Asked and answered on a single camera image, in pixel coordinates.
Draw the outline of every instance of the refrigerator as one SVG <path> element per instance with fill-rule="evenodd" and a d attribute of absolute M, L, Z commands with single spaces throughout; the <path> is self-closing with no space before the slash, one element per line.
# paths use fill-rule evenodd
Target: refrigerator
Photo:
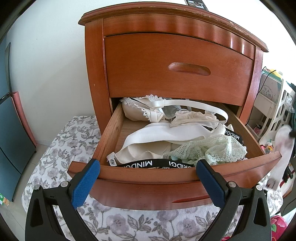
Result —
<path fill-rule="evenodd" d="M 0 43 L 0 193 L 9 201 L 36 146 L 19 119 L 9 75 L 10 43 Z"/>

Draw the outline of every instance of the drawer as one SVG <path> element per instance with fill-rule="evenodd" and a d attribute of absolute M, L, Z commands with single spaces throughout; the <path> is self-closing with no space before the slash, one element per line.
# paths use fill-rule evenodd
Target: drawer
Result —
<path fill-rule="evenodd" d="M 243 106 L 252 60 L 192 37 L 138 33 L 104 38 L 109 96 L 199 99 Z"/>
<path fill-rule="evenodd" d="M 243 137 L 249 159 L 212 167 L 227 181 L 251 188 L 275 166 L 281 155 L 279 152 L 263 155 L 254 137 L 234 113 L 223 104 L 216 106 L 227 112 L 227 123 Z M 90 195 L 106 206 L 136 210 L 169 210 L 211 203 L 195 168 L 133 169 L 108 165 L 106 156 L 120 150 L 130 133 L 147 124 L 149 122 L 127 119 L 119 103 L 93 155 L 100 161 L 101 172 Z M 68 174 L 73 177 L 85 165 L 73 161 Z"/>

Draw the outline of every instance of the pink mat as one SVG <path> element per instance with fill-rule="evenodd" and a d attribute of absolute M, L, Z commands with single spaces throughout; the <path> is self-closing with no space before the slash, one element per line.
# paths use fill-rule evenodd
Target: pink mat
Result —
<path fill-rule="evenodd" d="M 27 122 L 27 119 L 26 119 L 26 116 L 25 116 L 25 113 L 24 113 L 24 110 L 22 109 L 22 103 L 20 102 L 20 95 L 17 92 L 13 92 L 13 102 L 14 102 L 14 105 L 15 105 L 15 109 L 17 111 L 17 114 L 19 116 L 19 119 L 20 121 L 22 122 L 22 125 L 24 126 L 28 136 L 30 137 L 31 141 L 33 142 L 33 144 L 36 146 L 37 143 L 36 143 L 36 140 L 33 136 L 33 133 L 29 127 L 29 124 Z"/>

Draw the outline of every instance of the wire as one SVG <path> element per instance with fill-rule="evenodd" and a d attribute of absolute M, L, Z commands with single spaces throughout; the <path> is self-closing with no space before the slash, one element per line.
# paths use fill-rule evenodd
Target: wire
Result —
<path fill-rule="evenodd" d="M 273 72 L 275 72 L 275 71 L 276 71 L 276 70 L 270 72 L 270 73 L 266 76 L 266 78 L 265 78 L 265 80 L 264 80 L 264 82 L 263 82 L 263 84 L 262 84 L 262 86 L 261 86 L 261 89 L 260 89 L 260 90 L 257 92 L 257 94 L 256 94 L 255 100 L 256 100 L 258 94 L 260 93 L 260 91 L 262 90 L 263 85 L 265 84 L 265 81 L 266 81 L 267 77 L 268 77 L 271 73 L 273 73 Z M 248 121 L 247 121 L 247 123 L 246 123 L 245 125 L 247 125 L 247 124 L 249 123 L 250 118 L 251 118 L 251 114 L 250 114 L 249 119 L 248 119 Z"/>
<path fill-rule="evenodd" d="M 286 208 L 287 208 L 292 202 L 294 202 L 295 200 L 296 200 L 296 198 L 294 198 L 291 202 L 289 202 L 289 203 L 285 206 L 283 212 L 281 212 L 282 215 L 284 214 Z"/>

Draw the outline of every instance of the floral bedsheet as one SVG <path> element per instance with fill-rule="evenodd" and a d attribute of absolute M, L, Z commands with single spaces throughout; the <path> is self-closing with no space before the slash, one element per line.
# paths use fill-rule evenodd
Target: floral bedsheet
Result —
<path fill-rule="evenodd" d="M 70 181 L 67 169 L 71 161 L 87 163 L 101 138 L 95 116 L 74 116 L 59 132 L 41 157 L 22 195 L 22 205 L 28 211 L 35 184 L 43 188 L 57 187 L 62 181 Z M 264 186 L 268 175 L 261 181 Z M 268 192 L 270 215 L 283 204 L 281 191 Z M 58 206 L 56 216 L 65 236 L 74 240 Z M 83 206 L 77 208 L 81 217 L 98 240 L 102 241 L 197 241 L 211 225 L 219 212 L 213 204 L 200 207 L 143 211 L 107 207 L 88 195 Z M 242 212 L 236 211 L 225 236 L 230 236 Z"/>

